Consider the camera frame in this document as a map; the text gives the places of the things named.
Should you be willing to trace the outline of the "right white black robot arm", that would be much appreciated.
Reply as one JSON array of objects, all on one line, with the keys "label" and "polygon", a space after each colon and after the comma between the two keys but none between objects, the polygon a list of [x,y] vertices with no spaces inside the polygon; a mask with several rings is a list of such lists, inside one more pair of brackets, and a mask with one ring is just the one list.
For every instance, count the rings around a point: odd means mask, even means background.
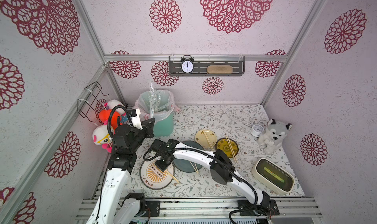
[{"label": "right white black robot arm", "polygon": [[218,184],[229,185],[247,198],[252,207],[270,208],[271,197],[264,191],[254,188],[233,166],[226,154],[193,148],[177,140],[168,142],[154,140],[143,155],[145,162],[154,161],[155,166],[165,171],[175,159],[190,161],[210,170],[211,178]]}]

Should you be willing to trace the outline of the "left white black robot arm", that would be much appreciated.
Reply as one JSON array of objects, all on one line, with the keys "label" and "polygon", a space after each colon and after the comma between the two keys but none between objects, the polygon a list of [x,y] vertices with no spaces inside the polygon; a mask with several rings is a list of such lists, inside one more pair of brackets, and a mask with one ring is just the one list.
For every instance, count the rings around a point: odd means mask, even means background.
[{"label": "left white black robot arm", "polygon": [[124,124],[118,126],[114,132],[108,125],[108,133],[113,140],[113,151],[100,197],[87,221],[88,224],[114,223],[122,190],[131,178],[137,159],[136,152],[146,138],[154,137],[154,124],[155,119],[151,118],[141,122],[141,129]]}]

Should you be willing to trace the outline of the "green trash bin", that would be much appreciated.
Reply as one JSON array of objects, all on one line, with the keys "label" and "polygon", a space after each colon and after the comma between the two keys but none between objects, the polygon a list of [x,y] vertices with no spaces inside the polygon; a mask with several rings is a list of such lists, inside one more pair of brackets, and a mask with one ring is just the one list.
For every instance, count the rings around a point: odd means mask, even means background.
[{"label": "green trash bin", "polygon": [[169,116],[167,119],[156,122],[154,125],[154,136],[155,137],[166,137],[169,136],[173,132],[174,122],[173,122],[173,115]]}]

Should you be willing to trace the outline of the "dark green glass plate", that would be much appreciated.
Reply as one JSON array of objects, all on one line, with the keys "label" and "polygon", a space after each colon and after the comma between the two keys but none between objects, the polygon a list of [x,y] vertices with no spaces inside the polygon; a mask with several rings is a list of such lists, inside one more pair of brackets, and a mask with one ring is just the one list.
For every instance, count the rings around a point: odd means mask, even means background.
[{"label": "dark green glass plate", "polygon": [[[197,143],[195,141],[187,140],[187,141],[183,141],[183,144],[190,146],[190,147],[193,147],[193,148],[196,148],[196,149],[204,150],[204,148],[199,143]],[[182,172],[195,173],[193,167],[190,164],[190,161],[188,161],[188,160],[174,159],[172,163],[178,170],[180,170]],[[202,168],[202,165],[197,164],[197,168],[198,168],[198,170],[200,170]]]}]

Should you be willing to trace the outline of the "white plush with yellow glasses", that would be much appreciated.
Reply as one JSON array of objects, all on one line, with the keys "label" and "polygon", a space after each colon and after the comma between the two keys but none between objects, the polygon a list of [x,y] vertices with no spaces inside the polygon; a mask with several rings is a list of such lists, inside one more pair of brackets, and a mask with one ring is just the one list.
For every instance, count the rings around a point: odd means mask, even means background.
[{"label": "white plush with yellow glasses", "polygon": [[110,137],[107,125],[97,127],[92,133],[92,140],[96,145],[100,145],[107,152],[112,153],[113,140]]}]

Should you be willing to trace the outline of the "white orange sunburst plate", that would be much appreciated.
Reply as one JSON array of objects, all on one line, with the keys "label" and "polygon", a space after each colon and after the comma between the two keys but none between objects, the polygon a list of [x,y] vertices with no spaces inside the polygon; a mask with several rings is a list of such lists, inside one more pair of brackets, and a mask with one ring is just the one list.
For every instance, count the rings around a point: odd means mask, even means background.
[{"label": "white orange sunburst plate", "polygon": [[159,170],[154,161],[143,162],[139,170],[140,178],[143,184],[152,190],[161,190],[167,187],[173,180],[170,174],[174,175],[175,169],[173,164],[165,171]]}]

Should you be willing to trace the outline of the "red plush toy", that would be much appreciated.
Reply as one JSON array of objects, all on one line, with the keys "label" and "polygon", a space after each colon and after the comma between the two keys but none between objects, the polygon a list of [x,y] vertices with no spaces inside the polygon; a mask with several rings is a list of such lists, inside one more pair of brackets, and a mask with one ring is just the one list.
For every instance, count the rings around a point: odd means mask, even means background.
[{"label": "red plush toy", "polygon": [[[104,125],[106,125],[108,123],[108,120],[109,120],[111,112],[112,112],[112,110],[102,110],[99,113],[99,119],[102,121],[102,123]],[[114,114],[113,114],[113,116],[112,116],[112,119],[111,119],[111,127],[113,129],[116,129],[118,127],[117,120],[118,120],[119,116],[120,116],[120,114],[115,111]]]}]

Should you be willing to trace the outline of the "cream small plate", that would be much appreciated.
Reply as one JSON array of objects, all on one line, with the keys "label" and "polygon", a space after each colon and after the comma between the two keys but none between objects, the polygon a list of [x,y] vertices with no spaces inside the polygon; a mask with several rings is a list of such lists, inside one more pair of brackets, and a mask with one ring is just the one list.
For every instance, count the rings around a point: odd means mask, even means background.
[{"label": "cream small plate", "polygon": [[209,144],[208,144],[208,142],[207,142],[207,140],[206,140],[206,138],[203,134],[204,130],[206,131],[206,134],[209,137],[209,140],[212,142],[213,148],[215,150],[218,138],[217,138],[217,135],[211,130],[202,129],[202,130],[198,131],[195,135],[195,141],[197,143],[199,143],[204,149],[211,150],[211,148],[210,148],[210,146],[209,146]]}]

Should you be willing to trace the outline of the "pink white plush toy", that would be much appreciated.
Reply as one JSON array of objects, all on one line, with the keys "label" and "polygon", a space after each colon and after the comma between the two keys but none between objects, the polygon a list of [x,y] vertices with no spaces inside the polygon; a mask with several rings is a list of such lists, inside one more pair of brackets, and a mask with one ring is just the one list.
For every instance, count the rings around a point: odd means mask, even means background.
[{"label": "pink white plush toy", "polygon": [[[116,106],[118,106],[118,105],[121,105],[121,106],[125,106],[124,104],[122,104],[120,101],[118,101],[118,100],[110,100],[110,101],[108,101],[108,102],[106,102],[105,104],[104,104],[104,106],[105,106],[105,108],[107,109],[107,110],[112,110],[114,107],[116,107]],[[122,108],[118,108],[117,110],[116,110],[116,112],[118,112],[120,115],[124,115],[125,114],[125,111],[122,109]]]}]

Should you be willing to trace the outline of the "yellow patterned plate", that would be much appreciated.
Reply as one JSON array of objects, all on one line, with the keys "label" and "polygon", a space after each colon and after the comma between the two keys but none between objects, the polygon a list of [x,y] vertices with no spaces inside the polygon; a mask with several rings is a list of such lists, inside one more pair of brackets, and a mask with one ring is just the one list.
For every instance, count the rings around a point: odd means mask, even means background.
[{"label": "yellow patterned plate", "polygon": [[[233,150],[235,152],[235,155],[237,156],[238,153],[239,153],[239,147],[238,147],[238,144],[232,140],[232,139],[229,139],[232,146],[233,146]],[[230,150],[230,147],[228,145],[228,142],[226,140],[226,138],[220,138],[217,143],[216,143],[216,149],[219,149],[219,150],[222,150],[228,158],[233,158],[233,155],[231,153],[231,150]]]}]

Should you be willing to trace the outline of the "black alarm clock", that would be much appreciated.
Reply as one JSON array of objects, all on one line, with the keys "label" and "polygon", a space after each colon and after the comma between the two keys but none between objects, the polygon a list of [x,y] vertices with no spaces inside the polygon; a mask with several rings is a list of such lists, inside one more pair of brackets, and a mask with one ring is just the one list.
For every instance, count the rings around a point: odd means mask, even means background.
[{"label": "black alarm clock", "polygon": [[194,58],[191,55],[181,57],[181,70],[185,74],[190,74],[194,70]]}]

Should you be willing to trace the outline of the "wooden brush on shelf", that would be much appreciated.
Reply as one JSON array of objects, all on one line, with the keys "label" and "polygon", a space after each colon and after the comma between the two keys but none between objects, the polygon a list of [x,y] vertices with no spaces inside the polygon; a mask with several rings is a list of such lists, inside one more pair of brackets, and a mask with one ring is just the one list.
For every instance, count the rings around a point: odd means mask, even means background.
[{"label": "wooden brush on shelf", "polygon": [[233,67],[231,65],[209,65],[207,67],[208,74],[232,74]]}]

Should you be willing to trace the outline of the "small white alarm clock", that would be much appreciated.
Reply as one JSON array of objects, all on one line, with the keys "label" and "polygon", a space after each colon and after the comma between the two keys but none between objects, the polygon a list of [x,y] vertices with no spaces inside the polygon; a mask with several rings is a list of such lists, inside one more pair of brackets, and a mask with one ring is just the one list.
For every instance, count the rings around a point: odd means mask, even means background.
[{"label": "small white alarm clock", "polygon": [[264,127],[261,126],[260,124],[253,124],[251,127],[251,134],[258,138],[260,135],[264,132]]}]

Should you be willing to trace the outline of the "grey husky plush toy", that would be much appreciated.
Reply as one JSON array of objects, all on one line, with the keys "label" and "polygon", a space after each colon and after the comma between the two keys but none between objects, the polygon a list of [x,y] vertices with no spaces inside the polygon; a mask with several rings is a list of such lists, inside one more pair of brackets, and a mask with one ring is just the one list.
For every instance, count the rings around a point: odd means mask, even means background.
[{"label": "grey husky plush toy", "polygon": [[282,146],[283,140],[292,129],[292,126],[291,123],[270,119],[267,127],[258,138],[258,144],[264,147],[263,150],[266,154],[273,154]]}]

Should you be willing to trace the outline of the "white digital scale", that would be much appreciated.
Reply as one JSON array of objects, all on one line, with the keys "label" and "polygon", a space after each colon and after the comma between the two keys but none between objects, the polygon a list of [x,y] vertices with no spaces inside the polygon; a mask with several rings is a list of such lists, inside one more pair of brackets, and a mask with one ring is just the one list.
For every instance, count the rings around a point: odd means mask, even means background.
[{"label": "white digital scale", "polygon": [[252,168],[253,177],[278,195],[286,195],[294,188],[294,177],[266,158]]}]

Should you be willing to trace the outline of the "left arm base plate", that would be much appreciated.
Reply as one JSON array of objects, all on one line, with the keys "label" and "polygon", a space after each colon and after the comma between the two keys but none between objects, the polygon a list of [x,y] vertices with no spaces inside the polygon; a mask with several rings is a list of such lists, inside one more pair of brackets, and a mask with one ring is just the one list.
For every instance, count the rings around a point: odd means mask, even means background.
[{"label": "left arm base plate", "polygon": [[159,200],[147,200],[142,205],[142,212],[139,217],[159,217],[161,202]]}]

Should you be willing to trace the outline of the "grey wall shelf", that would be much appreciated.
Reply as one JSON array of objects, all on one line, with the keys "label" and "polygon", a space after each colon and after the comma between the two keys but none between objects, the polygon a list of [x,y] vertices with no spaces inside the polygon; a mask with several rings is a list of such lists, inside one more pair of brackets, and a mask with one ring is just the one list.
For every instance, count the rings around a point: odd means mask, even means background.
[{"label": "grey wall shelf", "polygon": [[[194,70],[190,74],[185,74],[181,70],[181,57],[168,57],[168,73],[172,77],[240,77],[245,73],[245,57],[237,56],[235,58],[214,59],[208,57],[206,60],[197,61],[194,58]],[[232,74],[208,74],[207,67],[209,65],[231,65],[233,67]]]}]

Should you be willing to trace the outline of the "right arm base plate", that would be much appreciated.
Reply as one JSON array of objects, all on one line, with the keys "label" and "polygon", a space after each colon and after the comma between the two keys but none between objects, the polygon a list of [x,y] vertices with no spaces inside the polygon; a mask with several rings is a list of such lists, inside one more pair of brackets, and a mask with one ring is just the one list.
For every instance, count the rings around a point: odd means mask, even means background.
[{"label": "right arm base plate", "polygon": [[248,200],[238,200],[238,208],[241,210],[241,216],[279,216],[280,211],[278,209],[276,200],[271,199],[268,206],[256,205],[252,210],[246,210],[251,206]]}]

